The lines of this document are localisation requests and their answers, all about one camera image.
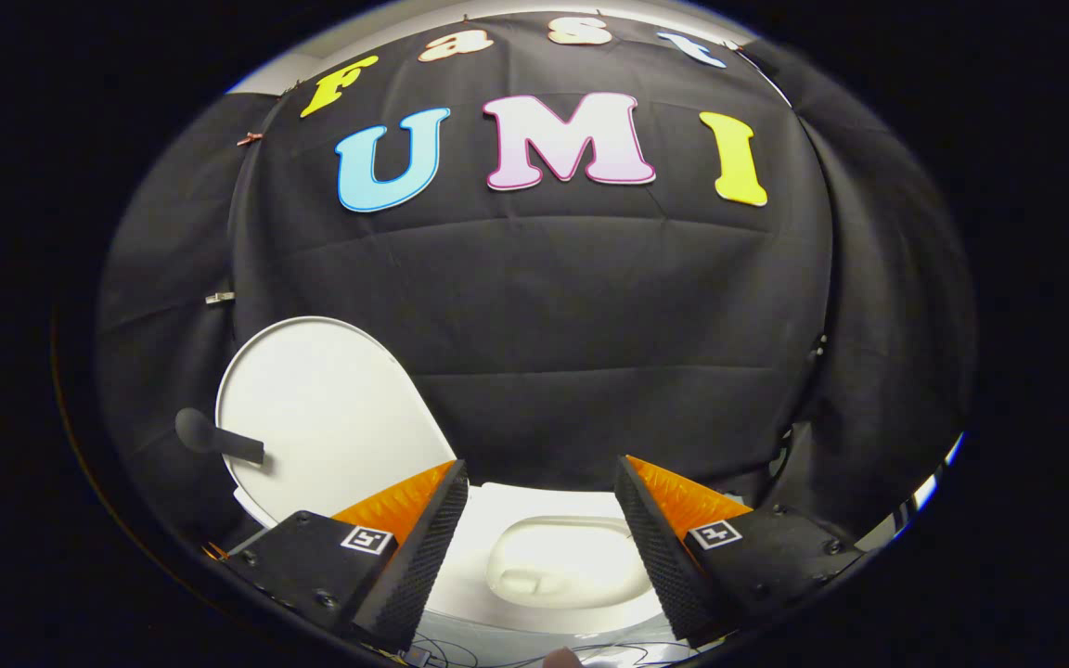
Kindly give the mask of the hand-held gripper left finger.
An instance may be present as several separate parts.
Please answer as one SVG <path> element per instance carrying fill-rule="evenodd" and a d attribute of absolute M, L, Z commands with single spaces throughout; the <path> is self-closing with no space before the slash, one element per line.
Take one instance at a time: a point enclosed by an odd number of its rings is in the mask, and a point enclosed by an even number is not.
<path fill-rule="evenodd" d="M 224 566 L 324 634 L 398 652 L 419 630 L 468 498 L 466 462 L 446 461 L 332 517 L 294 512 Z"/>

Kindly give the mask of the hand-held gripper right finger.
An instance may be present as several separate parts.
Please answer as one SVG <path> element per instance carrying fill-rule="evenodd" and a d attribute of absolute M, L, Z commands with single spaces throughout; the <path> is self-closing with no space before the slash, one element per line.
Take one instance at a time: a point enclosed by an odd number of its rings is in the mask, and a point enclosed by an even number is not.
<path fill-rule="evenodd" d="M 701 647 L 780 621 L 865 557 L 789 504 L 753 508 L 635 456 L 611 486 L 675 638 Z"/>

